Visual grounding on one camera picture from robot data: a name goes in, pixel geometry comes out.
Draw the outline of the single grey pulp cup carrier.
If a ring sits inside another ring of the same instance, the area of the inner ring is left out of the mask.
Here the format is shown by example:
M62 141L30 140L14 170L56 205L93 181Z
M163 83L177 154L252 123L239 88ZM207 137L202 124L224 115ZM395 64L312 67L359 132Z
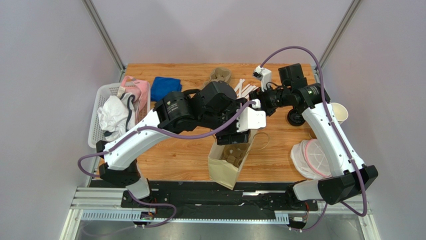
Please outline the single grey pulp cup carrier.
M248 151L248 143L229 144L223 149L222 158L235 167L239 167Z

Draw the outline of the brown paper bag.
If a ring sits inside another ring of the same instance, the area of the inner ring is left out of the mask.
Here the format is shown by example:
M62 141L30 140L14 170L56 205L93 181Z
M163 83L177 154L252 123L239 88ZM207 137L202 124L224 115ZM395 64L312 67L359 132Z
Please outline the brown paper bag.
M255 139L261 135L267 137L267 142L262 146L256 147ZM252 130L248 141L248 150L239 167L235 167L231 163L223 160L223 150L226 145L217 145L217 143L214 143L207 156L209 179L223 187L233 190L249 153L265 149L270 140L271 138L268 133Z

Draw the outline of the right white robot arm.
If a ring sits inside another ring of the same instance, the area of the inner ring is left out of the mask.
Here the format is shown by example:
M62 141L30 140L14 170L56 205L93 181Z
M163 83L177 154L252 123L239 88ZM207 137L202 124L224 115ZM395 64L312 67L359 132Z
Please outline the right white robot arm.
M288 122L293 126L309 124L330 169L330 176L325 179L289 185L286 189L288 201L298 204L306 200L324 200L335 205L365 195L366 189L378 177L378 170L374 165L366 165L349 143L337 122L330 97L321 91L321 84L308 84L299 63L281 67L278 73L281 84L273 88L272 72L257 66L253 76L261 81L261 87L249 94L250 100L258 99L267 116L274 114L277 108L291 106Z

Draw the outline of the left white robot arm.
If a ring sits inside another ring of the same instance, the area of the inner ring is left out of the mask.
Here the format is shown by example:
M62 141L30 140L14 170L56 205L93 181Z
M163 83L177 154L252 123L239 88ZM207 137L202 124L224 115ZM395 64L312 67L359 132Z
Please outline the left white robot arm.
M247 143L250 131L238 132L237 118L249 105L224 81L203 89L172 91L116 142L104 146L99 177L144 199L151 188L138 167L138 156L168 138L195 140L214 135L219 146Z

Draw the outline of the bundle of white straws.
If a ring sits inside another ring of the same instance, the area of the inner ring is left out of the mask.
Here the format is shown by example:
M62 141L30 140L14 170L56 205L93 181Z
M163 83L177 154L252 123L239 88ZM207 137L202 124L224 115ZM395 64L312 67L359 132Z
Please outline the bundle of white straws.
M246 80L240 78L237 85L234 87L237 98L249 98L249 93L256 90L258 87L252 84L245 84Z

